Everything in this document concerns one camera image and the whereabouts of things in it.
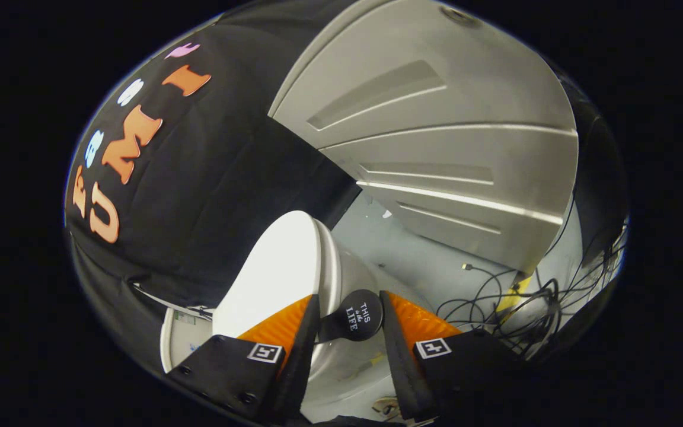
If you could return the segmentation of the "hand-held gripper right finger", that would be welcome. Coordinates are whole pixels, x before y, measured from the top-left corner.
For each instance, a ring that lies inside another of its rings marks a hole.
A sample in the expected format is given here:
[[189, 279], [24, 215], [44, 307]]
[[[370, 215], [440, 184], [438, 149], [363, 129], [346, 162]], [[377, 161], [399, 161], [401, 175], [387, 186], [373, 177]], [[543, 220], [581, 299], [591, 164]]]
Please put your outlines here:
[[379, 296], [388, 366], [405, 419], [466, 419], [526, 375], [528, 363], [491, 333], [462, 332], [387, 290]]

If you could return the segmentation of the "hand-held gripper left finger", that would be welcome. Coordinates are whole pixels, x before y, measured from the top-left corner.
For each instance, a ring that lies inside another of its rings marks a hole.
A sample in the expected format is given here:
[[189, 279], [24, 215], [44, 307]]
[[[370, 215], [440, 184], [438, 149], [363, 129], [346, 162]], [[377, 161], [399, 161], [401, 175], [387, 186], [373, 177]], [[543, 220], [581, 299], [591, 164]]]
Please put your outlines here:
[[165, 380], [239, 420], [284, 424], [300, 416], [320, 323], [319, 295], [307, 295], [238, 337], [214, 335]]

